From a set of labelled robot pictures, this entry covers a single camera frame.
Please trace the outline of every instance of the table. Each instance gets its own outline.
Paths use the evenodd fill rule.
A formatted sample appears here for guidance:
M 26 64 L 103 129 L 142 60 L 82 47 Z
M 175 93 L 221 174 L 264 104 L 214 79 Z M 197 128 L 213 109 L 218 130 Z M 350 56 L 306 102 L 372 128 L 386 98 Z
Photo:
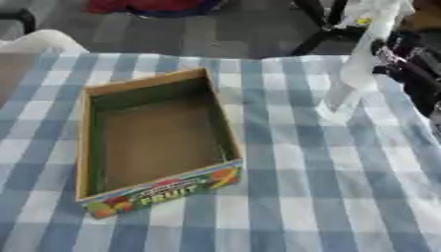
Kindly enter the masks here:
M 441 152 L 400 86 L 380 79 L 347 125 L 313 109 L 343 60 L 37 57 L 0 110 L 1 248 L 440 251 Z M 211 73 L 239 138 L 242 181 L 118 217 L 87 216 L 74 200 L 82 86 L 198 66 Z

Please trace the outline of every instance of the red object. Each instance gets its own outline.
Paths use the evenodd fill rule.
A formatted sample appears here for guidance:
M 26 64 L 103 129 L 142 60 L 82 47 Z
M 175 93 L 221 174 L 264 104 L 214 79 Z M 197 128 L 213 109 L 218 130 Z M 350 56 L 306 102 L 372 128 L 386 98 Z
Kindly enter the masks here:
M 168 185 L 168 184 L 176 183 L 176 182 L 179 182 L 179 181 L 181 181 L 181 180 L 178 179 L 178 178 L 168 179 L 168 180 L 164 180 L 162 182 L 156 183 L 152 187 L 156 188 L 156 187 L 159 187 L 159 186 Z
M 202 0 L 89 0 L 87 11 L 109 13 L 124 11 L 131 6 L 141 11 L 185 11 L 198 6 Z

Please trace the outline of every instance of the white cloth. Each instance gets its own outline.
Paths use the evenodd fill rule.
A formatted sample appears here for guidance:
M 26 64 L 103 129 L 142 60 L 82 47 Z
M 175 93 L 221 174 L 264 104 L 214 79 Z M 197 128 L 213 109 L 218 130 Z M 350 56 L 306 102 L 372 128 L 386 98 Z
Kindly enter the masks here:
M 88 52 L 69 35 L 54 30 L 40 30 L 13 41 L 0 41 L 0 52 Z

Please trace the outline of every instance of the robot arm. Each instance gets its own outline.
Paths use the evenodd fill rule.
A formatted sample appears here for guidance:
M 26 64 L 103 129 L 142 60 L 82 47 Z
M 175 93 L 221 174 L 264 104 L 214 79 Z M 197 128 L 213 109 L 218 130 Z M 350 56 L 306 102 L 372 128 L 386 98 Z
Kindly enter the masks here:
M 393 32 L 387 41 L 375 40 L 372 54 L 382 65 L 374 74 L 384 74 L 404 85 L 405 93 L 424 116 L 441 109 L 441 53 L 423 45 L 416 33 Z

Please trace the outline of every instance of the cardboard box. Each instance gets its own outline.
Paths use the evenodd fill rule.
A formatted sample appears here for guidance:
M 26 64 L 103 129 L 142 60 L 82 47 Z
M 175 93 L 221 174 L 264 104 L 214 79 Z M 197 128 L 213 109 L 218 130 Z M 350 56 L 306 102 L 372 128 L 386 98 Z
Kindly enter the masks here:
M 77 202 L 96 218 L 238 181 L 242 158 L 204 69 L 85 88 Z

